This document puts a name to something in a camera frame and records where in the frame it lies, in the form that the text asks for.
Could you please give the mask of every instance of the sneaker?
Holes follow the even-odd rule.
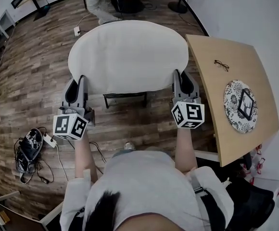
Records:
[[[124,150],[133,150],[135,151],[135,146],[132,142],[125,143]]]

